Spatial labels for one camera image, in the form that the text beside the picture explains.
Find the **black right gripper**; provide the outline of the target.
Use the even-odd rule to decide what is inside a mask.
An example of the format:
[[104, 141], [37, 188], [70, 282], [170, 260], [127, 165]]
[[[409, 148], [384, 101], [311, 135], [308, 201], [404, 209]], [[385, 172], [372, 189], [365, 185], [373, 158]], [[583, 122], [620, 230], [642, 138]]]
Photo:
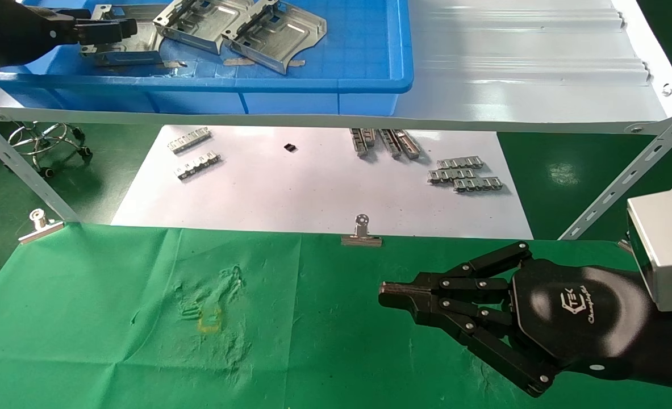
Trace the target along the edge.
[[411, 282], [383, 282], [379, 298], [384, 307], [408, 311], [416, 324], [446, 332], [538, 398], [552, 386], [556, 368], [529, 360], [495, 336], [474, 316], [475, 305], [430, 296], [486, 299], [491, 293], [506, 293], [509, 279], [498, 275], [524, 262], [512, 276], [512, 307], [520, 331], [552, 365], [595, 376], [634, 375], [632, 349], [652, 315], [652, 299], [640, 275], [531, 259], [529, 245], [518, 241], [445, 273], [418, 272]]

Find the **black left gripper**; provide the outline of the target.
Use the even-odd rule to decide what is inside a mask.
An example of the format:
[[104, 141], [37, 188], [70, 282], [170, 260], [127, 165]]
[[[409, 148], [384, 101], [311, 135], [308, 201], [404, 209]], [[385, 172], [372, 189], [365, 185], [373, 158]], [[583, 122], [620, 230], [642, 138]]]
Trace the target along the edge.
[[[55, 15], [71, 18], [74, 33], [56, 32]], [[0, 3], [0, 66], [33, 62], [59, 44], [97, 45], [116, 43], [121, 34], [137, 34], [133, 18], [94, 19], [89, 9], [27, 7], [21, 3]]]

